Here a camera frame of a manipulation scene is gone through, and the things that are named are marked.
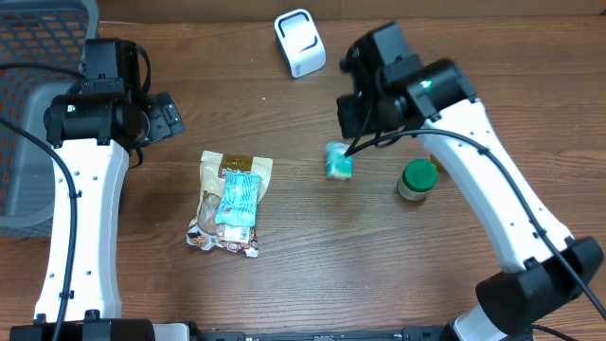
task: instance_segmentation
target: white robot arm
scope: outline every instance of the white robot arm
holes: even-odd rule
[[[78,199],[78,235],[71,281],[73,298],[66,321],[84,319],[86,311],[98,310],[101,318],[120,318],[122,302],[116,279],[117,213],[124,175],[129,166],[126,150],[111,141],[98,146],[94,138],[64,141],[56,150],[72,172]],[[55,163],[55,213],[45,285],[35,316],[44,314],[55,322],[59,312],[67,241],[69,194],[62,171]]]
[[[441,129],[466,135],[489,148],[515,180],[549,239],[560,251],[565,250],[568,247],[565,240],[572,238],[572,234],[530,188],[490,126],[482,102],[464,99],[441,110],[440,116],[436,122],[425,121],[422,129]],[[505,273],[525,271],[527,260],[534,258],[537,262],[544,262],[553,257],[538,238],[511,186],[486,156],[478,153],[475,147],[448,136],[420,135],[419,140],[458,184],[484,226]],[[461,341],[498,341],[507,336],[490,322],[480,305],[455,320],[453,327]]]
[[[343,137],[356,137],[346,154],[417,136],[458,184],[503,271],[476,286],[479,304],[450,323],[440,340],[497,341],[519,334],[581,289],[606,315],[586,287],[603,261],[601,248],[593,238],[575,240],[543,205],[454,63],[423,66],[392,23],[355,42],[340,66],[352,74],[357,91],[337,100]],[[355,147],[367,134],[377,137]]]

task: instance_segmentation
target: wood grain surface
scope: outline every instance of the wood grain surface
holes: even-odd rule
[[[315,20],[599,15],[605,0],[101,0],[101,20],[128,23],[274,21],[293,9]]]
[[[147,148],[126,177],[117,246],[124,317],[194,320],[205,331],[355,331],[443,325],[474,306],[475,284],[499,268],[456,184],[442,177],[422,205],[395,190],[405,165],[428,156],[417,141],[366,150],[350,181],[326,179],[324,146],[340,138],[335,99],[352,90],[338,61],[381,24],[319,23],[327,65],[297,81],[271,23],[102,26],[103,37],[145,46],[152,91],[172,93],[187,127]],[[458,62],[546,206],[577,237],[606,246],[606,20],[400,24],[426,62]],[[275,160],[256,260],[186,245],[204,150]],[[0,239],[0,339],[30,323],[48,246]],[[603,266],[591,287],[606,302]],[[580,340],[606,334],[585,297],[541,323]]]

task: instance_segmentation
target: white plastic holder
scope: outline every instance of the white plastic holder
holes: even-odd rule
[[[276,40],[294,78],[321,69],[326,50],[312,15],[304,9],[282,14],[274,22]]]

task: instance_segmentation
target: gray plastic basket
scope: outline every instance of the gray plastic basket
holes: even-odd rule
[[[35,62],[78,70],[84,40],[96,38],[95,0],[0,2],[0,63]],[[71,76],[32,68],[0,70],[0,115],[45,141],[45,109]],[[0,235],[51,233],[52,161],[29,141],[0,128]]]

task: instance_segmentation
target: packaged food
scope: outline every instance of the packaged food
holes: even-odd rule
[[[200,204],[196,212],[196,218],[189,223],[187,232],[187,243],[196,245],[204,251],[208,251],[217,246],[230,252],[242,254],[248,257],[256,258],[258,256],[258,240],[256,233],[256,207],[252,215],[239,216],[238,219],[230,221],[228,214],[234,212],[234,207],[239,207],[243,211],[242,204],[246,203],[249,208],[251,200],[258,204],[265,195],[272,175],[272,166],[274,161],[270,158],[223,155],[205,151],[202,154],[200,163]],[[223,210],[222,197],[225,193],[225,180],[234,181],[232,185],[236,188],[228,188],[228,195],[235,195],[225,201]],[[238,197],[238,182],[252,181],[247,187],[246,195]],[[242,223],[244,225],[226,224]]]

